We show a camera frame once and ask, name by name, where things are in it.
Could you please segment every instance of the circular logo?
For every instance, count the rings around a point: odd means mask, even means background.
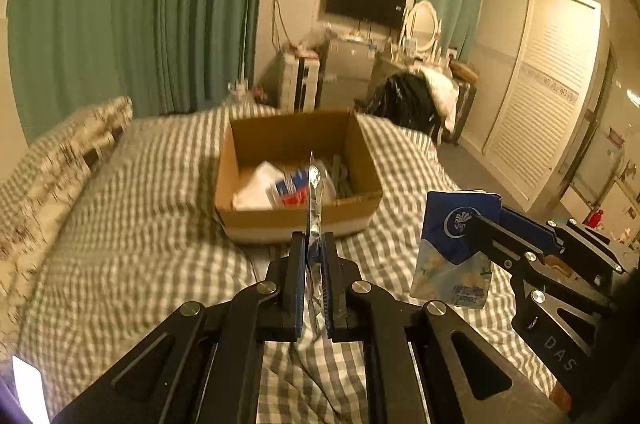
[[[458,207],[451,211],[444,219],[444,234],[453,239],[462,238],[465,235],[466,223],[473,218],[474,213],[480,214],[473,207]]]

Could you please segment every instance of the wardrobe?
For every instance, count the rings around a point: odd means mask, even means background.
[[[462,143],[525,211],[577,134],[600,30],[592,0],[482,0],[470,55],[480,79]]]

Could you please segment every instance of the checkered bedsheet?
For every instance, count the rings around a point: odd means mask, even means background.
[[[229,242],[215,221],[217,156],[228,119],[269,115],[232,107],[137,120],[100,164],[44,262],[22,327],[19,353],[41,372],[49,412],[59,412],[182,302],[214,305],[256,281],[251,248]],[[429,189],[455,184],[422,134],[361,116],[384,190],[367,230],[337,240],[338,254],[397,299],[409,287]],[[271,247],[273,257],[286,247]],[[550,372],[511,329],[509,277],[494,271],[482,311],[458,309],[545,393]],[[266,343],[258,422],[366,422],[358,343]]]

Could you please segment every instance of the gray floor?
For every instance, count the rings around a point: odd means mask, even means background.
[[[482,189],[488,193],[498,193],[502,204],[523,212],[518,202],[502,187],[500,182],[462,146],[443,143],[438,147],[438,159],[460,189]],[[568,211],[559,203],[559,191],[543,191],[527,216],[538,222],[548,219],[567,219]]]

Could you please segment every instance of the cardboard box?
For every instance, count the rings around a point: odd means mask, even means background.
[[[215,205],[226,235],[238,243],[288,242],[306,231],[307,206],[235,211],[232,199],[260,163],[283,171],[308,166],[315,158],[342,156],[354,196],[322,207],[323,232],[345,235],[363,230],[382,199],[382,186],[369,148],[351,111],[316,111],[232,120],[220,152]]]

